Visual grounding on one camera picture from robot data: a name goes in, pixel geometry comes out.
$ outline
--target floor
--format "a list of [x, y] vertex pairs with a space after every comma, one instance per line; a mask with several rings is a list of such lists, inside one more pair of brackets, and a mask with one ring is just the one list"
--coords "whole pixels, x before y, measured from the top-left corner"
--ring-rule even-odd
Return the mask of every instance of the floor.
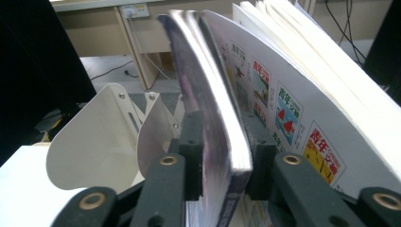
[[[133, 102], [143, 111], [146, 108], [144, 93], [160, 93], [165, 106], [174, 114], [181, 93], [174, 71], [160, 69], [161, 73], [152, 88], [144, 90], [131, 56], [90, 57], [81, 58], [81, 61], [97, 92], [108, 83], [118, 83], [127, 90]], [[36, 129], [49, 131], [60, 117], [60, 111], [53, 110], [44, 117]]]
[[138, 78], [131, 56], [106, 56], [81, 58], [81, 61], [92, 80], [96, 91], [100, 91], [107, 83], [119, 83], [128, 94], [144, 92], [179, 93], [180, 87], [175, 72], [162, 70], [153, 87], [144, 90]]

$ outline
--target stack of books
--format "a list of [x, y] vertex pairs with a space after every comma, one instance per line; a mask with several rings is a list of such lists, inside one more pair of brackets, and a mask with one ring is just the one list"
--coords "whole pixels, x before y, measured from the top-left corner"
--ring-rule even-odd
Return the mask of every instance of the stack of books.
[[248, 181], [238, 109], [256, 114], [280, 151], [303, 155], [336, 190], [401, 193], [400, 107], [304, 12], [266, 0], [233, 5], [233, 20], [212, 11], [197, 18], [177, 10], [161, 18], [185, 108], [210, 116], [203, 197], [189, 205], [188, 224], [227, 226]]

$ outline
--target book cover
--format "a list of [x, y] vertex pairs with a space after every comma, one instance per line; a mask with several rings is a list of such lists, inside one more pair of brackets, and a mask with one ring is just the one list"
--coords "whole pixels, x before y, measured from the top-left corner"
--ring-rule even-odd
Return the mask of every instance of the book cover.
[[[369, 186], [401, 192], [392, 167], [383, 162], [338, 103], [289, 56], [283, 56], [269, 36], [261, 37], [261, 32], [252, 29], [256, 25], [249, 13], [237, 5], [233, 13], [234, 22], [211, 11], [203, 16], [226, 58], [232, 60], [242, 53], [247, 61], [243, 64], [252, 67], [251, 81], [235, 76], [233, 86], [250, 88], [248, 102], [266, 123], [278, 149], [304, 155], [327, 183], [351, 197], [357, 198], [360, 189]], [[227, 71], [235, 72], [235, 61], [225, 63]]]
[[252, 172], [239, 105], [225, 85], [229, 79], [221, 74], [196, 13], [172, 10], [160, 20], [171, 41], [185, 110], [203, 112], [203, 195], [187, 203], [187, 225], [228, 226]]

